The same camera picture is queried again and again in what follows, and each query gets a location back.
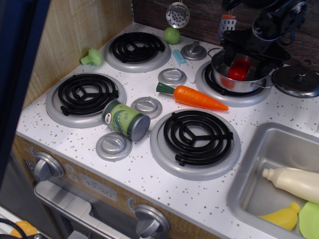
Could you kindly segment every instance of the silver oven handle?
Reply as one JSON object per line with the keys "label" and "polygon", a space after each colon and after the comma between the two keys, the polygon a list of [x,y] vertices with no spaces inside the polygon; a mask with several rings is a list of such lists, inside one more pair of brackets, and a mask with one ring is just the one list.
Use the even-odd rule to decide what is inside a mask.
{"label": "silver oven handle", "polygon": [[91,204],[67,190],[51,183],[39,182],[34,193],[48,207],[57,210],[61,215],[86,227],[106,239],[130,239],[105,223],[90,215]]}

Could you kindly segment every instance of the green can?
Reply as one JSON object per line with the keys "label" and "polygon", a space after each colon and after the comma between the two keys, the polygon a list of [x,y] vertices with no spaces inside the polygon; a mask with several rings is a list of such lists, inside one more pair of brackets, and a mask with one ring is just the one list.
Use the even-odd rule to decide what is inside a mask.
{"label": "green can", "polygon": [[151,119],[117,100],[109,102],[102,113],[103,124],[132,141],[141,140],[149,130]]}

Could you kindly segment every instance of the sink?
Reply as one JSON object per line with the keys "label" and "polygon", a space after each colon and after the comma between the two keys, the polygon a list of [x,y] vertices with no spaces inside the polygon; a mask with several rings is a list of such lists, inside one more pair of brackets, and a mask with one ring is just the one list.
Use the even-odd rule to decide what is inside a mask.
{"label": "sink", "polygon": [[227,205],[240,220],[280,239],[301,239],[299,222],[291,231],[257,216],[306,201],[276,188],[262,176],[264,168],[292,167],[319,173],[319,138],[278,123],[260,125],[227,194]]}

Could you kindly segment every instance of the orange carrot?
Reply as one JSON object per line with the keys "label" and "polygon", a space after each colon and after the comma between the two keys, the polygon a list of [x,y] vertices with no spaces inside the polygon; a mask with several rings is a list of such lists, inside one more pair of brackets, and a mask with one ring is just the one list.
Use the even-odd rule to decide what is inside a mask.
{"label": "orange carrot", "polygon": [[223,105],[221,102],[187,86],[177,86],[176,89],[174,89],[172,87],[159,83],[156,91],[173,94],[177,102],[189,106],[195,106],[209,110],[228,110],[228,107]]}

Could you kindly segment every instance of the oven knob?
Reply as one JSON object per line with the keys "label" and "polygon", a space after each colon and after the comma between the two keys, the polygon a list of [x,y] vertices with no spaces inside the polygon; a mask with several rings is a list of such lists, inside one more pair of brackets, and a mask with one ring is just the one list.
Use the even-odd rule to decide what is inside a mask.
{"label": "oven knob", "polygon": [[44,152],[38,152],[35,155],[36,167],[34,176],[40,181],[46,181],[51,177],[59,178],[64,175],[64,169],[58,161]]}
{"label": "oven knob", "polygon": [[136,233],[142,238],[162,234],[170,228],[167,218],[148,205],[138,204],[135,207],[135,216],[139,220]]}

